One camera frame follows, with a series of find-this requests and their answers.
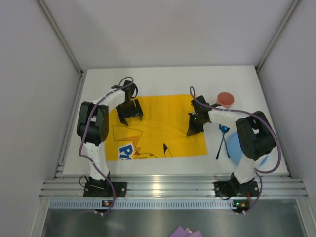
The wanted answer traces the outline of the yellow cartoon placemat cloth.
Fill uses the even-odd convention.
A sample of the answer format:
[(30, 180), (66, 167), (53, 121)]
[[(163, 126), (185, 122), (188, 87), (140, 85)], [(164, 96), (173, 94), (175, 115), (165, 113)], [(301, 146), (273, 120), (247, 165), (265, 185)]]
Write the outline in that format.
[(208, 153), (203, 133), (187, 136), (191, 96), (187, 94), (140, 96), (143, 117), (119, 120), (109, 113), (109, 134), (105, 141), (107, 161), (178, 158)]

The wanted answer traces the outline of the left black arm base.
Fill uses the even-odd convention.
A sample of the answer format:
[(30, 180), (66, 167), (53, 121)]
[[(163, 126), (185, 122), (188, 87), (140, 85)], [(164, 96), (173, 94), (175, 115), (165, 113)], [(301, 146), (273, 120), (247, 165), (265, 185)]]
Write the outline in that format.
[(106, 180), (86, 179), (83, 196), (85, 198), (124, 198), (127, 192), (126, 182), (112, 182), (112, 186)]

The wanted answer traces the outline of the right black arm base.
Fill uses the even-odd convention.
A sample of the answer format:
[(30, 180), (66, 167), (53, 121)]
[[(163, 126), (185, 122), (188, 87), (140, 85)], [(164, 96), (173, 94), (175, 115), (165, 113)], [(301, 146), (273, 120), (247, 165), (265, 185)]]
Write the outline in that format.
[(258, 183), (252, 179), (240, 184), (237, 180), (214, 182), (215, 196), (222, 199), (236, 197), (257, 197), (259, 195)]

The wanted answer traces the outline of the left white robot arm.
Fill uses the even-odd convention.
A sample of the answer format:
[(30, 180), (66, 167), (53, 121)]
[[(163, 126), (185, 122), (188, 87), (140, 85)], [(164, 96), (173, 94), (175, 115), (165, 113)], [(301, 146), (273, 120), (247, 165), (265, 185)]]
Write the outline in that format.
[(133, 77), (127, 76), (99, 99), (81, 103), (77, 121), (77, 135), (81, 138), (79, 156), (90, 161), (89, 178), (92, 181), (110, 179), (104, 148), (110, 130), (109, 113), (115, 110), (124, 125), (128, 125), (129, 118), (143, 118), (137, 94), (138, 87)]

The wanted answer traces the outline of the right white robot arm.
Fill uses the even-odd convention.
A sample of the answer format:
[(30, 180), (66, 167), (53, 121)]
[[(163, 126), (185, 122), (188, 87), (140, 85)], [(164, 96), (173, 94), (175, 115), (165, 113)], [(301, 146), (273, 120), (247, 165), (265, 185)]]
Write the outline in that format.
[(261, 111), (229, 110), (218, 104), (209, 105), (203, 96), (191, 101), (193, 112), (189, 113), (187, 136), (204, 132), (204, 125), (215, 123), (237, 131), (242, 156), (230, 177), (234, 185), (243, 185), (254, 179), (255, 162), (269, 154), (277, 145), (273, 130)]

